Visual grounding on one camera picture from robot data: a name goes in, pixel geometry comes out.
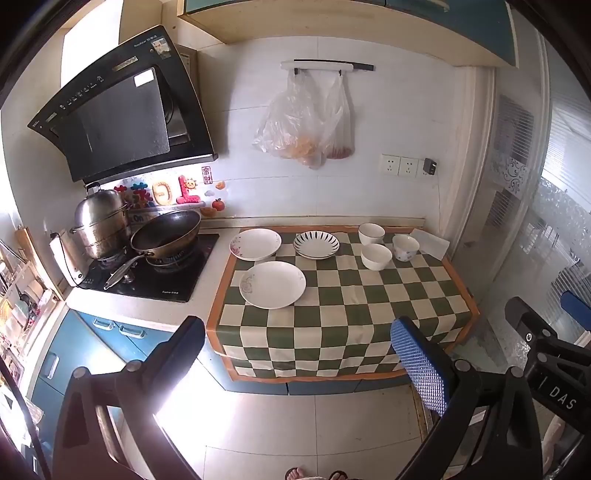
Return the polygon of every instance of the white tile floor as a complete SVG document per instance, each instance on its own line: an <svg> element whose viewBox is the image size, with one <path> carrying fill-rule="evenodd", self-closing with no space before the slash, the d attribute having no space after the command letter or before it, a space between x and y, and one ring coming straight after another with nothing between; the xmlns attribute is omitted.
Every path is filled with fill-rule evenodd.
<svg viewBox="0 0 591 480"><path fill-rule="evenodd" d="M232 393L198 362L158 421L204 480L282 480L293 466L311 476L339 469L386 480L421 443L410 386L318 396Z"/></svg>

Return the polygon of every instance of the white tiled wall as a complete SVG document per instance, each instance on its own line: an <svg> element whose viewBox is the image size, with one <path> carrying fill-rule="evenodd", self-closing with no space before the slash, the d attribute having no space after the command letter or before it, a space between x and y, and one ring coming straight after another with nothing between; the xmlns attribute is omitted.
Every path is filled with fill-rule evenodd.
<svg viewBox="0 0 591 480"><path fill-rule="evenodd" d="M375 65L347 75L354 112L355 153L311 170L256 150L252 139L273 97L286 85L283 60L319 58ZM219 159L215 179L228 182L232 216L375 215L425 217L436 231L435 179L405 179L379 172L381 153L429 157L440 171L455 138L454 67L399 48L327 37L263 38L200 50L202 107ZM313 72L326 92L333 72ZM445 198L446 185L439 185Z"/></svg>

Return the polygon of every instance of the electrical outlet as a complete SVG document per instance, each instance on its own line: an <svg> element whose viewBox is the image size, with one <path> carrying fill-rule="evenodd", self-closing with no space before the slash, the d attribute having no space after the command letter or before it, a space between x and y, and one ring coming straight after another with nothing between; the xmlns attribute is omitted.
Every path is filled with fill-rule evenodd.
<svg viewBox="0 0 591 480"><path fill-rule="evenodd" d="M399 177L416 177L418 167L418 158L400 158Z"/></svg>
<svg viewBox="0 0 591 480"><path fill-rule="evenodd" d="M400 166L400 157L394 155L386 155L382 153L380 170L388 175L398 175L398 168Z"/></svg>

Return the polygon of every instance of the black striped plate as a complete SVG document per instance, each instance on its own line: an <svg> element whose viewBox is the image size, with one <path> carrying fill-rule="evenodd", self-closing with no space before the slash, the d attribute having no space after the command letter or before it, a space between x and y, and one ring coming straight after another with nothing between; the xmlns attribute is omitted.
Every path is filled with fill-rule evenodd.
<svg viewBox="0 0 591 480"><path fill-rule="evenodd" d="M312 260L328 258L339 249L339 241L328 232L313 230L311 232L298 233L294 240L295 251L302 257Z"/></svg>

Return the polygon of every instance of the drawer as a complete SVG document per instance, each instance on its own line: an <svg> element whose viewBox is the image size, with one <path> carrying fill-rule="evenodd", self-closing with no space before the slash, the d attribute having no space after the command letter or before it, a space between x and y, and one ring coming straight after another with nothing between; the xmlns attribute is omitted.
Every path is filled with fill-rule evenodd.
<svg viewBox="0 0 591 480"><path fill-rule="evenodd" d="M163 330L153 330L151 328L143 328L135 325L128 325L127 323L115 322L117 333L128 338L133 344L148 356L152 350L156 348L161 342L169 340L173 333L165 332Z"/></svg>
<svg viewBox="0 0 591 480"><path fill-rule="evenodd" d="M130 360L146 359L146 354L133 343L130 337L121 334L119 325L113 320L82 312L78 312L78 314L92 331L126 363Z"/></svg>

